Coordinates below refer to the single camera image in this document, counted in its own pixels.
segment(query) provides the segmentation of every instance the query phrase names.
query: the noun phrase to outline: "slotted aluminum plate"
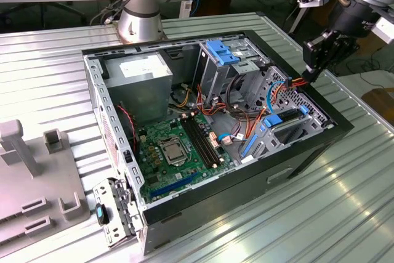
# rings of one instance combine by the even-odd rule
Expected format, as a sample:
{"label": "slotted aluminum plate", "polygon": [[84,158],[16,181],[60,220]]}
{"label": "slotted aluminum plate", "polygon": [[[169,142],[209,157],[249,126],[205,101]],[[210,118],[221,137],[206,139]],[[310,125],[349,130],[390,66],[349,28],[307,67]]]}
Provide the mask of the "slotted aluminum plate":
{"label": "slotted aluminum plate", "polygon": [[[252,29],[299,72],[301,48],[256,14],[165,20],[169,38]],[[89,206],[112,171],[92,113],[81,49],[119,44],[111,26],[0,37],[0,117],[18,117],[26,137],[66,131]],[[91,216],[3,262],[392,262],[392,131],[329,74],[314,84],[355,126],[303,174],[143,258],[137,240],[109,250]]]}

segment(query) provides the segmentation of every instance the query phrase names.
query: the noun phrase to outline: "blue plastic clip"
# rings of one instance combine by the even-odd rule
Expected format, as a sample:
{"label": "blue plastic clip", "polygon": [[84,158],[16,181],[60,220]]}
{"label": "blue plastic clip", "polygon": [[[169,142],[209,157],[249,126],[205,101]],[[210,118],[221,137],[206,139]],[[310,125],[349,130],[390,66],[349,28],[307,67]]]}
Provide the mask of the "blue plastic clip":
{"label": "blue plastic clip", "polygon": [[230,52],[229,47],[225,46],[220,40],[207,41],[206,45],[212,55],[218,58],[221,65],[234,64],[240,61]]}
{"label": "blue plastic clip", "polygon": [[307,115],[308,112],[309,112],[309,109],[308,109],[308,107],[306,107],[305,105],[301,105],[300,111],[301,111],[304,115]]}
{"label": "blue plastic clip", "polygon": [[267,127],[276,126],[277,124],[283,122],[283,120],[281,120],[280,117],[276,114],[264,118],[263,121]]}

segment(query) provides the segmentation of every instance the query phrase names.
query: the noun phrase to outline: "yellow cable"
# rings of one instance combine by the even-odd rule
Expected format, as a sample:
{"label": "yellow cable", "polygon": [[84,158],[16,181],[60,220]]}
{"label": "yellow cable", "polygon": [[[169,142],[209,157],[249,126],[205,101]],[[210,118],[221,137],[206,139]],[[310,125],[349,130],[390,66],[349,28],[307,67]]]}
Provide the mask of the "yellow cable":
{"label": "yellow cable", "polygon": [[187,92],[186,92],[185,100],[183,100],[183,102],[180,105],[178,105],[177,107],[182,108],[183,106],[186,105],[186,103],[187,103],[187,101],[189,99],[189,93],[190,93],[190,89],[188,89]]}

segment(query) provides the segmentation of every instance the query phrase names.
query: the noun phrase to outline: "motherboard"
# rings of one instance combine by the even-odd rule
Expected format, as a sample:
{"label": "motherboard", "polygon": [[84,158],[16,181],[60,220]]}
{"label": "motherboard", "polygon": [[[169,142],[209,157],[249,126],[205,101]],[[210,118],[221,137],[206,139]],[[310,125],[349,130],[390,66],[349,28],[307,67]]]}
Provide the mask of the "motherboard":
{"label": "motherboard", "polygon": [[138,134],[141,194],[148,203],[235,167],[227,152],[212,144],[217,142],[202,114],[147,125]]}

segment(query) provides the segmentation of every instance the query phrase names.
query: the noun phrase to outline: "cpu socket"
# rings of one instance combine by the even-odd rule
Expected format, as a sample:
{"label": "cpu socket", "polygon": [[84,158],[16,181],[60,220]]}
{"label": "cpu socket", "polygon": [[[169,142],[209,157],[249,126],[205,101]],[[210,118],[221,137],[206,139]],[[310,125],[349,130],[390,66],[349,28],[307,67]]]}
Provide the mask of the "cpu socket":
{"label": "cpu socket", "polygon": [[178,137],[169,138],[159,142],[168,164],[181,166],[187,160],[187,153]]}

